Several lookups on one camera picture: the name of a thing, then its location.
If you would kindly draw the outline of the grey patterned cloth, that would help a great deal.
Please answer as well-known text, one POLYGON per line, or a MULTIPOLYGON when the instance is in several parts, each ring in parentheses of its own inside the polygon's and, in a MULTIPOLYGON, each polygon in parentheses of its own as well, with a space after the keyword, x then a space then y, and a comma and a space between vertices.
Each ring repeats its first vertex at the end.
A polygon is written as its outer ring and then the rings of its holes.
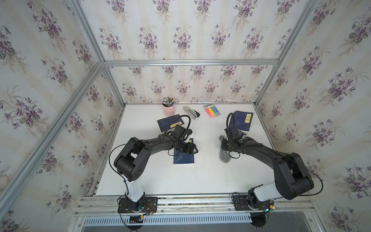
MULTIPOLYGON (((219 136, 219 141, 222 145, 222 142, 223 140, 225 140, 225 137, 223 135, 219 136)), ((219 151, 219 159, 223 162, 223 163, 228 163, 230 162, 231 160, 231 157, 229 155, 229 152, 226 151, 226 150, 223 150, 222 147, 220 147, 220 151, 219 151)))

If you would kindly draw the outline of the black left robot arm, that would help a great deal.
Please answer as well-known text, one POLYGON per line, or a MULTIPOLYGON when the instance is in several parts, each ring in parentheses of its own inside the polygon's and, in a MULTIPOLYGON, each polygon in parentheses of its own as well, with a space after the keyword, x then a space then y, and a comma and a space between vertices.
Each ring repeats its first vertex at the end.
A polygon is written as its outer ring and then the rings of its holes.
POLYGON ((140 140, 132 137, 123 146, 111 167, 125 180, 128 200, 134 204, 144 201, 145 192, 142 189, 140 176, 150 156, 172 149, 185 154, 198 153, 197 146, 187 140, 192 133, 191 129, 177 125, 174 130, 164 132, 153 139, 140 140))

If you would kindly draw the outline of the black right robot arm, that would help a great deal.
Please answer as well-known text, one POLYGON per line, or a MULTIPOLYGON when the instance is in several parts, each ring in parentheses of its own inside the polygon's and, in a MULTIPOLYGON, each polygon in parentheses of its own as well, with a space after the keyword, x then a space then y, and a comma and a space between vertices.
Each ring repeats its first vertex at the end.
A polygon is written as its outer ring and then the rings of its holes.
POLYGON ((253 207, 258 203, 284 198, 292 200, 314 188, 309 170, 297 153, 284 153, 269 148, 250 137, 243 137, 236 126, 225 129, 227 138, 221 148, 251 156, 273 169, 274 182, 248 191, 247 200, 253 207))

